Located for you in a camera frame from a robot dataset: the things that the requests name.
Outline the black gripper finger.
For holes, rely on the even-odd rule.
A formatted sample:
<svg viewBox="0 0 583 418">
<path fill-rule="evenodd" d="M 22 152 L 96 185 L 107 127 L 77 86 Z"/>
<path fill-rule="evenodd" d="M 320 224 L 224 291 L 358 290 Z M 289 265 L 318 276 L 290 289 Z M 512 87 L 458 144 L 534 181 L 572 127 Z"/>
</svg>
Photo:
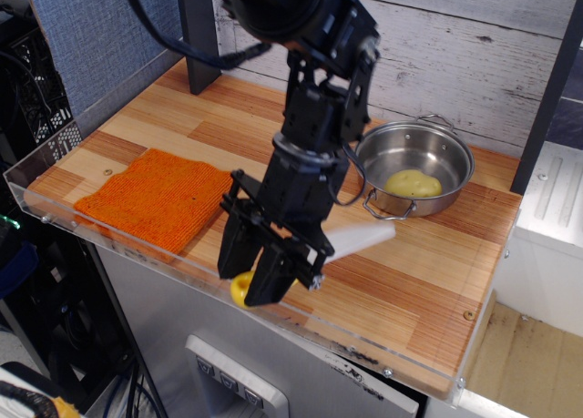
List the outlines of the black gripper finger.
<svg viewBox="0 0 583 418">
<path fill-rule="evenodd" d="M 222 280 L 233 279 L 243 272 L 251 271 L 261 248 L 259 228 L 250 219 L 232 210 L 225 225 L 218 272 Z"/>
<path fill-rule="evenodd" d="M 296 281 L 296 263 L 301 249 L 294 242 L 270 243 L 263 247 L 245 297 L 245 304 L 257 307 L 278 303 Z"/>
</svg>

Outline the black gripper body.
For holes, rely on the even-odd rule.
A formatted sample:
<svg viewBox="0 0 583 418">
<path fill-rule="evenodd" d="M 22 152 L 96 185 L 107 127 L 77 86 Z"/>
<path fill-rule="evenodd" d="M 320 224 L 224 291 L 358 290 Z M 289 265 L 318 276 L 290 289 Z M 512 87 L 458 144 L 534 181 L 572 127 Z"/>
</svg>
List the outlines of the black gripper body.
<svg viewBox="0 0 583 418">
<path fill-rule="evenodd" d="M 273 140 L 274 152 L 262 180 L 238 169 L 224 194 L 222 208 L 237 210 L 258 226 L 261 248 L 251 270 L 256 270 L 265 245 L 294 242 L 301 254 L 296 277 L 309 290 L 320 287 L 324 261 L 333 255 L 322 231 L 349 168 L 349 145 L 343 142 L 317 153 L 299 148 L 286 138 Z"/>
</svg>

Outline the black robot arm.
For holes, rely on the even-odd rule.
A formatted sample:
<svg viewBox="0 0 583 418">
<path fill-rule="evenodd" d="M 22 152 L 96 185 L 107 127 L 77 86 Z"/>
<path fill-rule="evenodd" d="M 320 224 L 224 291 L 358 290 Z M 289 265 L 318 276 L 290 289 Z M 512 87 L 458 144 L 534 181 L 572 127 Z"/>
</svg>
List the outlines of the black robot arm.
<svg viewBox="0 0 583 418">
<path fill-rule="evenodd" d="M 284 122 L 262 179 L 232 173 L 222 207 L 229 217 L 219 275 L 251 273 L 245 304 L 277 303 L 294 282 L 316 289 L 333 247 L 322 223 L 349 168 L 352 145 L 369 123 L 368 94 L 379 53 L 376 23 L 359 0 L 221 0 L 256 44 L 223 56 L 163 35 L 139 0 L 128 0 L 139 21 L 164 47 L 202 64 L 229 70 L 274 45 L 287 49 L 290 69 Z"/>
</svg>

